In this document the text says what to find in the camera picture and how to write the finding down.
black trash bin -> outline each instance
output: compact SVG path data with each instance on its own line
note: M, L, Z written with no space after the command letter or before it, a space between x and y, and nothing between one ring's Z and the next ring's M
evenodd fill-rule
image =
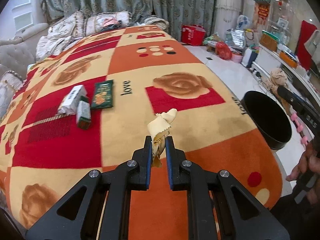
M241 104L257 125L272 150L285 146L292 135L290 121L283 109L267 95L248 91Z

white box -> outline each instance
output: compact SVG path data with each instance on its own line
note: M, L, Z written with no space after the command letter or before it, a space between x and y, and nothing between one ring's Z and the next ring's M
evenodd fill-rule
M83 85L78 85L72 88L70 93L65 97L61 104L62 110L67 114L76 114L77 107L81 96L86 96L87 91Z

green packet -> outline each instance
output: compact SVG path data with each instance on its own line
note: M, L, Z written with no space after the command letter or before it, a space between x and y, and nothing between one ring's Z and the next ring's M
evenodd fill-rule
M112 99L113 80L95 83L95 90L92 98L91 109L102 109L113 107Z

basket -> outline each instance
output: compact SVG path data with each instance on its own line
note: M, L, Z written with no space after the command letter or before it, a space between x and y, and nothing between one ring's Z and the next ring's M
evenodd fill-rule
M200 46L203 42L205 30L200 25L182 25L181 41L183 43Z
M277 51L277 46L278 46L278 41L270 37L266 33L262 33L262 37L260 39L260 44L262 46L265 46L267 49L272 50L272 51Z

red polka dot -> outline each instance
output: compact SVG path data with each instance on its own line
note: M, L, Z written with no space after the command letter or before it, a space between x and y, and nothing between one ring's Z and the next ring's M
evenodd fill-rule
M252 172L248 178L248 185L250 187L257 187L261 183L262 177L261 174L257 171Z

